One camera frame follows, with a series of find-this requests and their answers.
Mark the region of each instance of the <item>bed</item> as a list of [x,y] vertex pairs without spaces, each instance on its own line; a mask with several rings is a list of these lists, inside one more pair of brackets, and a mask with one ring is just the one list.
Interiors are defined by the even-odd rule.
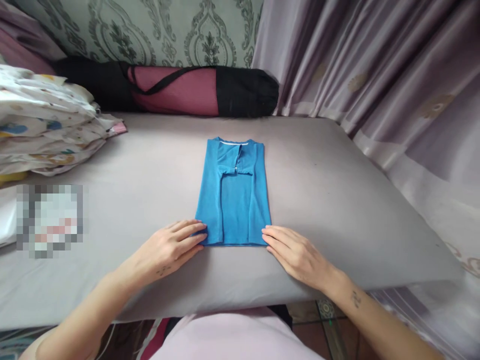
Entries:
[[[459,262],[329,119],[116,113],[129,132],[86,163],[28,184],[83,186],[87,233],[54,258],[0,249],[0,328],[57,324],[154,231],[195,216],[207,139],[265,144],[272,222],[310,238],[366,290],[457,280]],[[202,251],[144,289],[118,321],[318,299],[262,247]]]

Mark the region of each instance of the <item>pixelated patch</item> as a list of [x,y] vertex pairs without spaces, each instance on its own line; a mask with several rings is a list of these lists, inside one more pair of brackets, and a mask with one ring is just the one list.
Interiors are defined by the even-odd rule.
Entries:
[[84,192],[81,185],[18,185],[16,248],[31,258],[51,259],[81,243]]

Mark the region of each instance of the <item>wallpaper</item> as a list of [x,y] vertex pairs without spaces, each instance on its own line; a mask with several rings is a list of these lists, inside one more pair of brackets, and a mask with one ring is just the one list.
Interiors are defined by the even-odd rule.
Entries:
[[263,0],[14,0],[68,55],[147,66],[252,63]]

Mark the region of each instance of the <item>pink shirt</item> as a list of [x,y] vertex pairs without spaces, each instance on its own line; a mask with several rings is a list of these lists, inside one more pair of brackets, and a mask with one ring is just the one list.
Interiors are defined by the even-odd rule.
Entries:
[[150,360],[321,360],[270,309],[183,317]]

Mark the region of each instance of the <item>blue shirt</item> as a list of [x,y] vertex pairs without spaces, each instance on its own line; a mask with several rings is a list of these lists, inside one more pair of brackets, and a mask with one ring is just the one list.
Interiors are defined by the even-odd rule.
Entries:
[[195,218],[207,225],[202,245],[267,245],[262,229],[272,222],[262,143],[207,141]]

